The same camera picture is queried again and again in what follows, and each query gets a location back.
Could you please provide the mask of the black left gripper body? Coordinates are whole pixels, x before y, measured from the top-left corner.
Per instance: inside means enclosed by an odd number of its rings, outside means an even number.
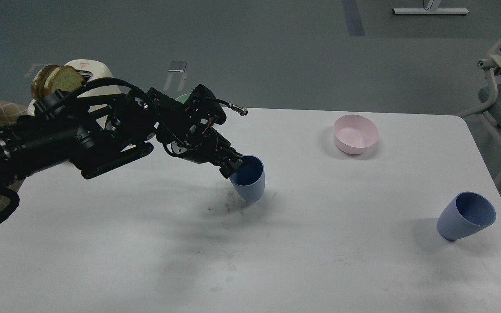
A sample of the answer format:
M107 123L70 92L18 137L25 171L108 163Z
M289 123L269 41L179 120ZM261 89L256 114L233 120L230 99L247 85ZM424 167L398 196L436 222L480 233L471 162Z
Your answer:
M239 154L211 123L189 128L169 127L164 123L164 150L174 158L218 167L221 160Z

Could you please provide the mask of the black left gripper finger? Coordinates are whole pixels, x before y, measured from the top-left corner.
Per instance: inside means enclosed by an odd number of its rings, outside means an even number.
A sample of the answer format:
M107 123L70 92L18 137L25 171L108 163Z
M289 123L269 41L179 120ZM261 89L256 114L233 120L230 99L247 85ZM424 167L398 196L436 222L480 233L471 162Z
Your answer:
M248 160L245 159L242 154L231 155L219 162L220 173L225 179L230 178L239 169L243 168L248 164Z

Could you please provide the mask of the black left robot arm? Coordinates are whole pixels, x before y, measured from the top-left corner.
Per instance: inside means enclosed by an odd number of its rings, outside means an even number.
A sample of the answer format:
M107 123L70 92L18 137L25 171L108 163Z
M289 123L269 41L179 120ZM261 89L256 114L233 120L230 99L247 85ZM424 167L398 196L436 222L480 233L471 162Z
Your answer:
M184 103L117 78L54 91L34 103L33 117L0 127L0 224L20 204L14 182L64 162L90 180L150 154L153 137L172 157L211 163L225 178L233 176L247 161L214 129L226 121L223 106L248 113L201 84Z

